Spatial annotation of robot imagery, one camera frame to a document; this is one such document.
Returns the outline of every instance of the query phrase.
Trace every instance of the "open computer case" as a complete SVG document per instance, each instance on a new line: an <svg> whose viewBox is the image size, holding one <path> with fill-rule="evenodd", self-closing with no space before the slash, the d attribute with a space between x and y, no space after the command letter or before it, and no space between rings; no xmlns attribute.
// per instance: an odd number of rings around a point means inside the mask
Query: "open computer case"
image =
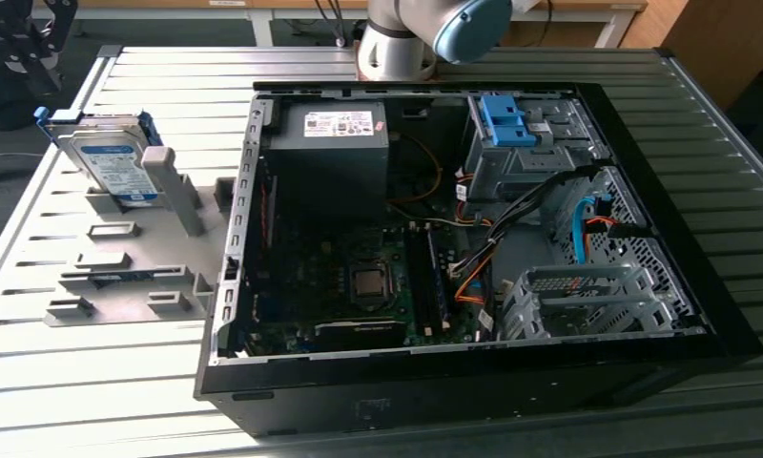
<svg viewBox="0 0 763 458"><path fill-rule="evenodd" d="M599 85L256 85L196 397L253 435L628 405L763 347Z"/></svg>

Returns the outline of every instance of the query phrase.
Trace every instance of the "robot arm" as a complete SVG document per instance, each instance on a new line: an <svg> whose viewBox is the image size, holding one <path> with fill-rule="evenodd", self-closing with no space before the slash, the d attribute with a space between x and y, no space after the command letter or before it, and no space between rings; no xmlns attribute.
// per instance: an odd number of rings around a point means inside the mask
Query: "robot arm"
<svg viewBox="0 0 763 458"><path fill-rule="evenodd" d="M45 0L55 19L40 31L31 18L33 0L0 0L0 71L28 73L36 93L60 90L60 77L53 71L59 53L65 47L77 0Z"/></svg>
<svg viewBox="0 0 763 458"><path fill-rule="evenodd" d="M511 0L371 0L359 48L363 76L427 79L436 54L453 64L475 61L497 44L511 20Z"/></svg>

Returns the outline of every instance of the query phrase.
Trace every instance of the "ram slot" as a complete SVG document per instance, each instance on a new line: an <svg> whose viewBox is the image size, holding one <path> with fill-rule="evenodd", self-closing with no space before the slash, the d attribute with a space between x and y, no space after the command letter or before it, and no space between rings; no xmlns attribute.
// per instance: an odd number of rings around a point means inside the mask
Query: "ram slot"
<svg viewBox="0 0 763 458"><path fill-rule="evenodd" d="M405 230L405 248L416 328L419 334L431 337L439 335L448 325L444 325L447 292L439 289L440 270L437 277L435 268L439 261L435 262L429 232L420 227Z"/></svg>
<svg viewBox="0 0 763 458"><path fill-rule="evenodd" d="M447 299L447 277L439 261L439 246L435 232L428 230L428 244L431 246L431 268L433 270L433 284L436 288L436 304L431 307L431 323L440 332L449 329L449 301Z"/></svg>

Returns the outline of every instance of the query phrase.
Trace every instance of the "sticker on power supply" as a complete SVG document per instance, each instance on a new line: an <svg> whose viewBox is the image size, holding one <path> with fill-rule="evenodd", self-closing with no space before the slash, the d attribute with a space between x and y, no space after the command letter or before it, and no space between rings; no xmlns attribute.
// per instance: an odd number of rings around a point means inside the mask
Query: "sticker on power supply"
<svg viewBox="0 0 763 458"><path fill-rule="evenodd" d="M139 156L128 145L83 146L85 162L107 192L131 207L148 207L157 189L147 171L136 165Z"/></svg>
<svg viewBox="0 0 763 458"><path fill-rule="evenodd" d="M372 112L309 112L305 136L372 136Z"/></svg>

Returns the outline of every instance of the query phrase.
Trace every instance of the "slotted metal tabletop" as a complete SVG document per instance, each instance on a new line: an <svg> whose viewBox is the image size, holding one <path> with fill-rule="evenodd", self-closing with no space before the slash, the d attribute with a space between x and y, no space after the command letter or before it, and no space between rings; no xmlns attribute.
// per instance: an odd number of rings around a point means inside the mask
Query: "slotted metal tabletop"
<svg viewBox="0 0 763 458"><path fill-rule="evenodd" d="M255 81L348 80L355 72L353 53L328 48L101 55L75 106L144 106L197 186L236 173ZM677 62L650 51L497 50L440 74L605 85L763 342L763 162ZM51 149L0 239L0 453L763 456L763 357L624 409L256 441L192 398L203 322L43 323L59 274L91 245L84 235L97 220L73 169Z"/></svg>

